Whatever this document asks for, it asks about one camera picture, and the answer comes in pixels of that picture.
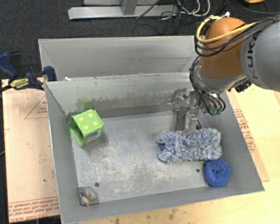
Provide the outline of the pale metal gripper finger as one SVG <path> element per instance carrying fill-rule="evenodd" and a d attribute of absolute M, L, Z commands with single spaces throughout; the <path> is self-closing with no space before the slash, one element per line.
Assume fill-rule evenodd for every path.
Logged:
<path fill-rule="evenodd" d="M 181 133 L 183 137 L 188 137 L 195 133 L 198 125 L 198 117 L 195 113 L 188 112 L 185 115 L 185 126 Z"/>
<path fill-rule="evenodd" d="M 185 128 L 186 110 L 181 109 L 177 111 L 175 131 L 183 131 Z"/>

